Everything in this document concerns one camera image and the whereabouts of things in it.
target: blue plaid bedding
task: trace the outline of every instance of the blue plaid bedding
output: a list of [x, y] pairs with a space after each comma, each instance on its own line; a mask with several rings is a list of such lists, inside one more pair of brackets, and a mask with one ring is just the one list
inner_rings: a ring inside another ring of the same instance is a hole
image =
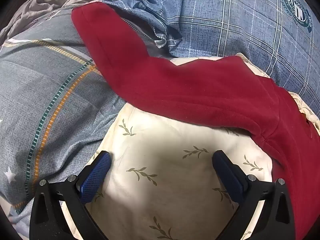
[[320, 24], [304, 0], [104, 0], [146, 20], [176, 57], [242, 52], [320, 116]]

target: red sweatshirt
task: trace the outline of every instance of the red sweatshirt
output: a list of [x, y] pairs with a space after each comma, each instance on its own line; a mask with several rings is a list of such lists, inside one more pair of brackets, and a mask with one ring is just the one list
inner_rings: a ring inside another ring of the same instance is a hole
[[149, 57], [143, 41], [101, 2], [72, 11], [72, 21], [111, 88], [153, 114], [210, 127], [248, 130], [283, 178], [301, 240], [320, 215], [320, 136], [291, 95], [256, 76], [237, 56], [179, 67]]

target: circular logo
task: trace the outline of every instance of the circular logo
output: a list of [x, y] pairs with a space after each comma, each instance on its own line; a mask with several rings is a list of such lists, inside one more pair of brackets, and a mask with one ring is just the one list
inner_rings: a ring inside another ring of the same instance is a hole
[[292, 16], [295, 22], [306, 27], [309, 33], [312, 30], [312, 20], [309, 12], [303, 7], [299, 0], [281, 0], [287, 13]]

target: metal screw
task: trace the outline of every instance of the metal screw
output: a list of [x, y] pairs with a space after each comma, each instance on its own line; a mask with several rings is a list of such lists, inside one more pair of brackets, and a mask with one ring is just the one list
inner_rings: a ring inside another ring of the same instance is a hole
[[76, 179], [76, 175], [70, 175], [68, 181], [73, 182]]
[[251, 181], [255, 181], [257, 178], [256, 178], [256, 176], [250, 174], [250, 175], [248, 175], [248, 179]]
[[278, 179], [278, 182], [279, 182], [281, 185], [284, 185], [284, 184], [285, 184], [284, 179]]
[[39, 184], [40, 184], [40, 186], [44, 186], [46, 183], [47, 183], [47, 181], [45, 179], [42, 179]]

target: blue gripper pad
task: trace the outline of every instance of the blue gripper pad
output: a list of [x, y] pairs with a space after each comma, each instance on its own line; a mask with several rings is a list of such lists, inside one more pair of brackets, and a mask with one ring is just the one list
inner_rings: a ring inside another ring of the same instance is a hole
[[101, 152], [100, 154], [98, 155], [98, 157], [100, 157], [99, 161], [97, 162], [95, 167], [92, 169], [88, 177], [85, 179], [83, 184], [80, 186], [79, 198], [83, 204], [86, 204], [92, 201], [101, 183], [103, 182], [107, 172], [110, 169], [110, 166], [111, 166], [110, 154], [108, 152]]
[[244, 187], [237, 178], [235, 166], [225, 153], [221, 150], [216, 151], [212, 156], [212, 165], [217, 175], [220, 177], [233, 202], [242, 203], [244, 200]]

